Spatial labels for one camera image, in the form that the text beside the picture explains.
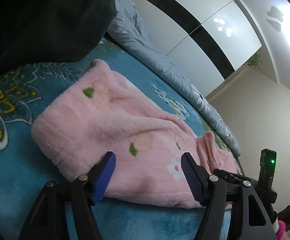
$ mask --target hanging plant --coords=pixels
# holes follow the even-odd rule
[[[259,53],[255,53],[253,56],[251,56],[248,60],[247,60],[247,65],[249,66],[249,67],[252,67],[253,69],[254,68],[260,68],[259,67],[259,62],[260,62],[260,54]]]

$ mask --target white wardrobe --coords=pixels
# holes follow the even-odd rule
[[[207,96],[261,43],[234,0],[133,0],[152,43]]]

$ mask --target pink towel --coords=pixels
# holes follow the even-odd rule
[[[117,162],[105,196],[193,208],[200,205],[181,170],[184,152],[209,173],[236,172],[232,154],[216,147],[211,131],[197,137],[106,62],[92,65],[32,125],[34,140],[66,179],[88,173],[112,151]]]

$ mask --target gray comforter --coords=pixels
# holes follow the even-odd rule
[[[220,135],[235,156],[240,156],[236,138],[216,109],[200,94],[181,68],[150,42],[133,0],[116,0],[117,15],[107,32],[127,52],[147,66],[183,96]]]

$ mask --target silver screw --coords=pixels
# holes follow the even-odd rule
[[[209,179],[211,180],[211,181],[218,181],[218,177],[217,176],[215,176],[215,175],[212,175],[212,176],[209,176]]]
[[[85,174],[83,174],[83,175],[79,176],[78,179],[79,179],[80,181],[85,181],[85,180],[88,179],[88,176],[85,175]]]
[[[243,181],[243,185],[244,185],[245,187],[250,187],[252,184],[251,184],[248,180],[244,180],[244,181]]]
[[[48,182],[46,183],[46,187],[53,187],[54,184],[55,184],[55,182],[52,181],[52,180],[50,180],[50,181],[48,181]]]

